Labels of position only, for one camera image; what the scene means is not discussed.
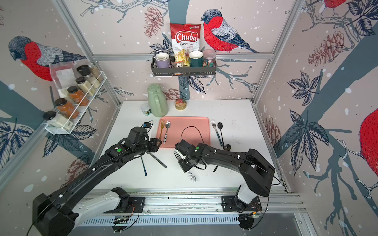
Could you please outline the silver ornate handle fork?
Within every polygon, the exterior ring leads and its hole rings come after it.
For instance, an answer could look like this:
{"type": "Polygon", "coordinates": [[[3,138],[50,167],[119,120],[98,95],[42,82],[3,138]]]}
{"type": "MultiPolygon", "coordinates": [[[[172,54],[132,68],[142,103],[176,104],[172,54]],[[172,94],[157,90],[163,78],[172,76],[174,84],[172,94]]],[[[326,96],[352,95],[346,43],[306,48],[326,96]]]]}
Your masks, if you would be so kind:
{"type": "Polygon", "coordinates": [[[190,172],[191,166],[185,162],[185,159],[182,158],[182,156],[180,155],[180,153],[178,151],[175,150],[174,155],[177,158],[178,163],[179,163],[181,169],[184,171],[184,173],[188,173],[191,180],[193,182],[196,182],[196,177],[190,172]]]}

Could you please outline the grey speckled handle fork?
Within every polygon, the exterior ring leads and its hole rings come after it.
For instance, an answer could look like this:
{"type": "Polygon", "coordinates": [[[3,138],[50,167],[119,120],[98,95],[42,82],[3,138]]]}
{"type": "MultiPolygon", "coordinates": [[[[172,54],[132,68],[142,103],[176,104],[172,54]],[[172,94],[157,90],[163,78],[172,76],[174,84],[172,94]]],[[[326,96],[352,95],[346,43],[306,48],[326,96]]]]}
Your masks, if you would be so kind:
{"type": "Polygon", "coordinates": [[[155,161],[157,161],[162,167],[167,168],[167,166],[160,159],[158,159],[155,155],[153,155],[150,152],[148,152],[147,154],[150,155],[155,161]]]}

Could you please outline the gold ornate fork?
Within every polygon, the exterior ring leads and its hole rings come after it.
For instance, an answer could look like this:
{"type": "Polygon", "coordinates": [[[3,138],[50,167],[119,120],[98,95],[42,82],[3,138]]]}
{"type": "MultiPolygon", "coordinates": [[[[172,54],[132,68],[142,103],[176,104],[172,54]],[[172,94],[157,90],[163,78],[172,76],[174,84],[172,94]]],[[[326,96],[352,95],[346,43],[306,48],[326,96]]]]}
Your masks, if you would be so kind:
{"type": "Polygon", "coordinates": [[[162,134],[163,134],[163,129],[165,127],[165,120],[160,120],[160,135],[159,135],[159,139],[162,141],[162,134]]]}

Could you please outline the cow pattern handle spoon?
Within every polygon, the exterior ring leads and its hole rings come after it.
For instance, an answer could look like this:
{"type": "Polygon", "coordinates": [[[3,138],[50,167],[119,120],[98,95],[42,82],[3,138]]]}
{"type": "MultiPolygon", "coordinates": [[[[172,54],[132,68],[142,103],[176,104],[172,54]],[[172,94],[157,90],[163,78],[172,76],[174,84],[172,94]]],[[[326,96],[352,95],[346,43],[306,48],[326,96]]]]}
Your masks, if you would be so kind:
{"type": "Polygon", "coordinates": [[[167,122],[165,123],[166,131],[165,131],[164,140],[163,140],[163,143],[164,143],[164,144],[165,144],[166,141],[167,141],[168,130],[169,130],[170,127],[171,127],[171,122],[170,122],[170,121],[167,121],[167,122]]]}

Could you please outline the iridescent rainbow spoon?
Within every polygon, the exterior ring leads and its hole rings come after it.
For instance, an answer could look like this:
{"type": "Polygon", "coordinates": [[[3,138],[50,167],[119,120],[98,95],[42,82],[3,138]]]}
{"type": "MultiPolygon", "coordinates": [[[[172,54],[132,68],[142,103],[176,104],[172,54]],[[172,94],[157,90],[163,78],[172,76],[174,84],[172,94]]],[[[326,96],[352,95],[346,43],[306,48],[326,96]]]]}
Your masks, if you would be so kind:
{"type": "Polygon", "coordinates": [[[143,167],[144,175],[148,176],[148,173],[147,173],[147,170],[146,170],[146,167],[145,167],[142,155],[140,156],[140,159],[141,159],[141,162],[142,162],[142,167],[143,167]]]}

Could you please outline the small black spoon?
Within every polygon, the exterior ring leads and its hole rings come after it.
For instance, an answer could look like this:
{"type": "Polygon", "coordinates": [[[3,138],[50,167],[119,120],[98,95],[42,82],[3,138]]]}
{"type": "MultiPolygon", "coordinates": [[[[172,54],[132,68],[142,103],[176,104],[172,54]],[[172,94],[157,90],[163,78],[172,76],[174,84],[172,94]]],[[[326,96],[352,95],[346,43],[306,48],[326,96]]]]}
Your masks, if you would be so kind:
{"type": "Polygon", "coordinates": [[[223,140],[223,134],[222,134],[222,129],[223,129],[223,124],[221,122],[217,123],[218,130],[220,131],[220,136],[221,136],[221,141],[222,141],[222,147],[225,149],[225,142],[223,140]]]}

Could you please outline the large black long spoon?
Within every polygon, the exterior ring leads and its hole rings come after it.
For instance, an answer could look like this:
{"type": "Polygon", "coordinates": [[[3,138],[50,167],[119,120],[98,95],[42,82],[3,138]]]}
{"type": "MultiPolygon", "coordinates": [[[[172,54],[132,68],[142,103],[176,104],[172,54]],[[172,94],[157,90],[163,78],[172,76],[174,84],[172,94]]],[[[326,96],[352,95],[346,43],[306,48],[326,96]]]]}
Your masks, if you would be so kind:
{"type": "MultiPolygon", "coordinates": [[[[226,144],[226,145],[223,146],[223,149],[224,149],[225,151],[230,151],[230,150],[231,150],[231,145],[230,145],[230,144],[226,144]]],[[[215,172],[217,171],[217,169],[218,169],[218,166],[216,166],[216,167],[214,168],[213,172],[215,173],[215,172]]]]}

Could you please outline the teal handle fork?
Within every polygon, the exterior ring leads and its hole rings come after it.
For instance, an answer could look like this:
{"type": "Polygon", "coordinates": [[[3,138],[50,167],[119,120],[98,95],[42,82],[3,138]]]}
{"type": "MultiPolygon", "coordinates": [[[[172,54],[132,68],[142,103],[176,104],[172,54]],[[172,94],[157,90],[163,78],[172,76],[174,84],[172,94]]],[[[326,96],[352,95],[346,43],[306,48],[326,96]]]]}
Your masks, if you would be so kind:
{"type": "Polygon", "coordinates": [[[215,132],[216,132],[216,135],[217,135],[217,137],[218,137],[218,140],[219,140],[220,145],[223,147],[223,142],[222,142],[221,137],[220,137],[220,134],[219,134],[219,132],[218,132],[218,129],[217,129],[217,125],[216,125],[215,120],[211,120],[211,125],[212,125],[212,127],[214,128],[214,130],[215,130],[215,132]]]}

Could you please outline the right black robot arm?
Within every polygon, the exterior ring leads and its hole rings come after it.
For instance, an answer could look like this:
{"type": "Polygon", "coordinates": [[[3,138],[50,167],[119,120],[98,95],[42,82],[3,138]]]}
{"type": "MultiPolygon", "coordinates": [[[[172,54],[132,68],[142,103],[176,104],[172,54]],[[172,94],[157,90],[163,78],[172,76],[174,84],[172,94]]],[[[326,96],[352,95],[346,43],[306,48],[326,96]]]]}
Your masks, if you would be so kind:
{"type": "Polygon", "coordinates": [[[184,172],[199,163],[224,167],[241,174],[253,193],[262,197],[268,197],[270,194],[275,168],[255,149],[249,149],[248,152],[231,152],[204,143],[194,146],[181,140],[175,145],[175,150],[185,157],[178,158],[184,172]]]}

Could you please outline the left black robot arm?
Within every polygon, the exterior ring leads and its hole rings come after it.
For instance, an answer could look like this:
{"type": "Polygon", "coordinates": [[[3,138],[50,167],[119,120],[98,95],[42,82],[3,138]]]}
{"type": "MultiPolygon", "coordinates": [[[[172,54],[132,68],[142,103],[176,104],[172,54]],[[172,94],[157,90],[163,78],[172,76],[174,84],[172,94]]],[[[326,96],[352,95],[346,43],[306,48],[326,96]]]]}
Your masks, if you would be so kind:
{"type": "Polygon", "coordinates": [[[146,152],[157,152],[161,140],[149,138],[153,122],[145,122],[130,130],[128,137],[112,145],[99,160],[75,180],[46,195],[38,195],[32,203],[32,225],[43,236],[67,236],[83,222],[102,213],[134,212],[137,205],[121,187],[85,201],[83,198],[108,176],[146,152]]]}

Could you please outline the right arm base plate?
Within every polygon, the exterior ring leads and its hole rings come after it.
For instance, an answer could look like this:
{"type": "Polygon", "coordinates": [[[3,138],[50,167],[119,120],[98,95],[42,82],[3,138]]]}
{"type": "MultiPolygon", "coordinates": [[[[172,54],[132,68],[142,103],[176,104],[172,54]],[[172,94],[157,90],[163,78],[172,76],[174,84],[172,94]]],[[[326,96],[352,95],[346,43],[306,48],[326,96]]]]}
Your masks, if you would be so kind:
{"type": "Polygon", "coordinates": [[[251,193],[221,196],[221,207],[224,212],[258,212],[262,211],[260,197],[251,193]]]}

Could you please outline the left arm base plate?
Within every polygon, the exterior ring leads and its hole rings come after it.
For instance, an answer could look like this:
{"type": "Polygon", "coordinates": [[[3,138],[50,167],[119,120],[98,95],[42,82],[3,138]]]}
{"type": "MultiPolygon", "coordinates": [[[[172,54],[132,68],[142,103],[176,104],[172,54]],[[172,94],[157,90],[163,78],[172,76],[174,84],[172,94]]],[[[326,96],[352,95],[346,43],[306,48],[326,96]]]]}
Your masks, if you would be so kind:
{"type": "Polygon", "coordinates": [[[111,213],[142,213],[145,205],[145,197],[131,197],[123,188],[113,188],[112,193],[118,195],[119,203],[112,210],[104,212],[111,213]]]}

